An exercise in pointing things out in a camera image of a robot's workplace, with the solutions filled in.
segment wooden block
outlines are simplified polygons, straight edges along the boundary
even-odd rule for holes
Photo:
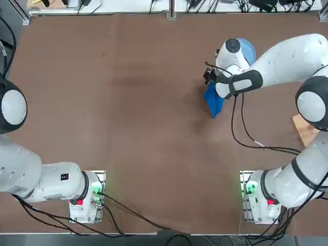
[[[300,136],[302,144],[307,147],[313,138],[318,134],[319,130],[311,126],[298,114],[293,117],[293,124]]]
[[[47,8],[43,2],[33,3],[34,0],[27,0],[27,8],[29,9],[65,9],[67,6],[62,0],[49,0],[50,6]]]

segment brown table surface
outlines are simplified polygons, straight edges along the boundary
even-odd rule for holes
[[[289,154],[239,146],[231,134],[233,100],[210,117],[202,99],[204,61],[231,37],[250,40],[261,55],[296,35],[328,35],[308,14],[216,14],[34,17],[25,26],[10,79],[29,106],[10,138],[44,163],[74,161],[107,170],[106,192],[164,226],[201,234],[236,234],[241,210],[239,171],[285,165]],[[291,118],[298,83],[245,95],[249,132],[267,145],[301,149]],[[235,132],[243,132],[238,101]],[[36,207],[67,214],[63,201]],[[157,228],[108,203],[124,232]],[[8,194],[0,198],[0,232],[61,232],[31,219]],[[294,235],[328,235],[324,201],[294,219]],[[80,232],[88,232],[74,227]],[[95,225],[115,232],[108,216]],[[263,226],[241,223],[240,233]]]

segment blue object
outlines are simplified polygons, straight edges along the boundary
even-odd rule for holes
[[[223,106],[223,98],[216,93],[215,84],[209,83],[203,98],[209,106],[211,115],[214,118],[222,110]]]
[[[237,38],[237,40],[240,42],[242,55],[248,61],[249,65],[253,64],[256,59],[256,52],[254,46],[247,39]]]
[[[253,64],[256,59],[254,46],[251,44],[251,42],[244,38],[238,38],[238,41],[240,42],[242,55],[245,57],[249,65]],[[209,83],[203,98],[209,106],[211,115],[214,118],[222,110],[223,107],[223,98],[221,98],[216,93],[215,81]]]

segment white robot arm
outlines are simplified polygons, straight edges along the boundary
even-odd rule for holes
[[[216,57],[216,91],[228,99],[262,87],[304,82],[296,93],[299,113],[312,126],[322,130],[288,165],[258,170],[248,184],[255,223],[272,223],[280,206],[299,206],[313,193],[328,172],[328,40],[320,34],[298,36],[282,41],[265,52],[251,66],[245,65],[237,39],[228,39]],[[328,180],[312,199],[328,191]]]
[[[20,128],[27,117],[26,99],[17,86],[2,78],[0,102],[0,134]],[[26,202],[69,200],[71,218],[93,223],[101,197],[96,191],[102,191],[102,184],[94,172],[84,172],[73,162],[43,165],[37,154],[0,135],[0,192]]]

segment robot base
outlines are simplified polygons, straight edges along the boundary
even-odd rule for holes
[[[101,206],[104,196],[96,192],[104,192],[106,171],[86,171],[89,179],[89,188],[84,200],[78,201],[77,205],[69,203],[70,218],[80,223],[101,222],[103,208]]]
[[[272,224],[280,215],[281,204],[269,205],[262,194],[260,180],[263,171],[240,171],[243,210],[246,221]]]

